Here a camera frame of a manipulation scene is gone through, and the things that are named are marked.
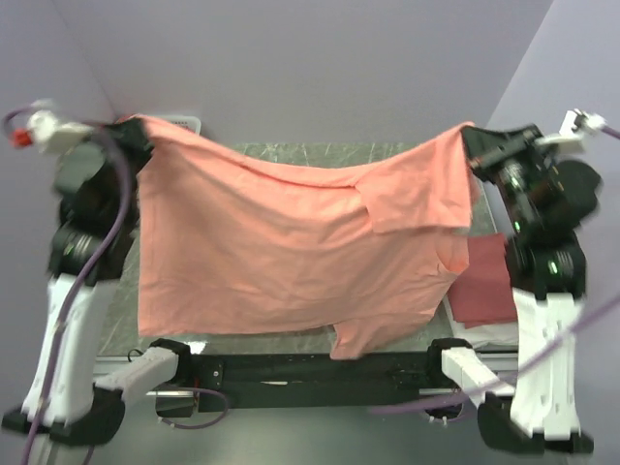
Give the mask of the salmon pink t shirt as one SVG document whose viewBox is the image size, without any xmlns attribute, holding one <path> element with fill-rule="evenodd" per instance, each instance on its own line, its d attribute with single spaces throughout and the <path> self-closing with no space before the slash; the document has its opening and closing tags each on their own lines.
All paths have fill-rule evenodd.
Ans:
<svg viewBox="0 0 620 465">
<path fill-rule="evenodd" d="M 276 164 L 165 120 L 139 173 L 141 336 L 330 326 L 353 359 L 425 326 L 468 267 L 478 188 L 455 126 L 382 161 Z"/>
</svg>

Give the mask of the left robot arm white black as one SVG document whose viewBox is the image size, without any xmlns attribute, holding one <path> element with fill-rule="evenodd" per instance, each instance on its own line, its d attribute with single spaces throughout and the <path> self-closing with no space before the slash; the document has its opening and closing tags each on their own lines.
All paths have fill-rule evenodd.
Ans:
<svg viewBox="0 0 620 465">
<path fill-rule="evenodd" d="M 153 145 L 137 117 L 96 125 L 41 110 L 23 129 L 4 128 L 15 146 L 35 146 L 62 162 L 53 180 L 59 225 L 50 243 L 42 351 L 28 394 L 2 426 L 64 446 L 101 446 L 130 405 L 163 384 L 185 388 L 194 376 L 190 348 L 167 339 L 118 371 L 94 376 L 103 322 L 140 216 L 137 177 Z"/>
</svg>

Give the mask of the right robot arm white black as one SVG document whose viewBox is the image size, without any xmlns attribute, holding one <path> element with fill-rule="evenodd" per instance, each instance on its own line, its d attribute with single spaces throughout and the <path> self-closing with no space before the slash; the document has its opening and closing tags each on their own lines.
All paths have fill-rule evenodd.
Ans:
<svg viewBox="0 0 620 465">
<path fill-rule="evenodd" d="M 581 428 L 574 398 L 575 338 L 569 329 L 586 297 L 585 255 L 576 229 L 598 207 L 600 175 L 562 150 L 580 146 L 582 120 L 565 134 L 535 126 L 461 132 L 474 175 L 494 184 L 514 235 L 508 273 L 518 323 L 518 371 L 501 381 L 462 339 L 434 341 L 425 375 L 438 387 L 461 389 L 477 410 L 484 443 L 514 454 L 548 451 L 589 455 L 593 439 Z"/>
</svg>

